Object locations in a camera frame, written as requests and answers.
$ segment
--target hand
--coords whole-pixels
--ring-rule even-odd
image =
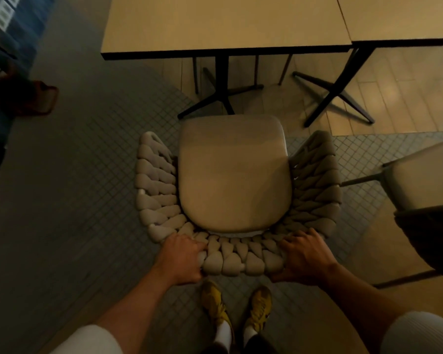
[[[308,229],[307,234],[297,231],[293,235],[278,243],[278,247],[286,252],[287,261],[282,272],[271,275],[271,281],[321,286],[338,262],[313,228]]]
[[[196,283],[202,279],[197,254],[205,248],[206,244],[187,235],[171,234],[164,241],[153,270],[168,286]]]

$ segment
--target shoe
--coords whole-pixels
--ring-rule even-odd
[[[202,307],[210,317],[210,321],[215,326],[215,330],[223,323],[223,321],[226,321],[230,325],[231,345],[233,345],[235,342],[235,334],[230,318],[228,318],[228,314],[226,313],[225,304],[222,301],[222,293],[217,285],[210,280],[205,280],[202,284],[201,302]]]
[[[269,288],[262,285],[251,296],[251,316],[246,320],[243,328],[252,326],[256,332],[264,329],[267,318],[272,309],[272,295]]]

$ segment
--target white sock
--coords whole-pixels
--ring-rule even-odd
[[[248,344],[249,339],[251,339],[256,334],[257,332],[252,326],[246,327],[245,332],[243,333],[243,348]]]
[[[228,351],[228,354],[230,354],[231,327],[226,321],[223,321],[223,323],[218,326],[214,342],[223,345]]]

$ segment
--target table leg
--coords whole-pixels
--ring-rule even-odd
[[[317,119],[326,107],[331,103],[333,98],[340,97],[343,101],[352,106],[357,110],[364,118],[368,120],[370,124],[375,121],[348,93],[345,92],[345,87],[353,79],[356,73],[360,70],[364,62],[373,53],[374,47],[359,47],[355,48],[351,55],[349,56],[348,62],[344,66],[343,72],[340,74],[335,83],[330,83],[322,79],[309,76],[300,72],[292,72],[293,76],[305,79],[319,87],[322,87],[329,91],[325,98],[320,102],[320,104],[315,108],[315,110],[308,116],[304,123],[304,127],[309,127],[315,119]]]
[[[183,119],[183,117],[185,117],[186,115],[195,112],[196,110],[204,106],[208,106],[209,104],[215,101],[222,102],[228,114],[235,114],[235,112],[233,111],[233,107],[231,106],[230,101],[228,100],[228,96],[244,93],[249,90],[264,88],[264,85],[257,84],[258,58],[256,58],[256,65],[254,66],[255,67],[254,84],[248,87],[228,89],[228,61],[229,61],[229,56],[215,57],[216,77],[214,77],[213,74],[207,68],[203,68],[203,73],[207,76],[210,83],[212,83],[213,86],[215,87],[215,93],[208,96],[204,100],[198,102],[194,106],[191,106],[189,109],[184,110],[182,113],[177,115],[177,118]]]

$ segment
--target person's left hand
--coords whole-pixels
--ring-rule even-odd
[[[206,247],[187,235],[171,234],[164,241],[153,269],[169,286],[196,283],[202,279],[197,254]]]

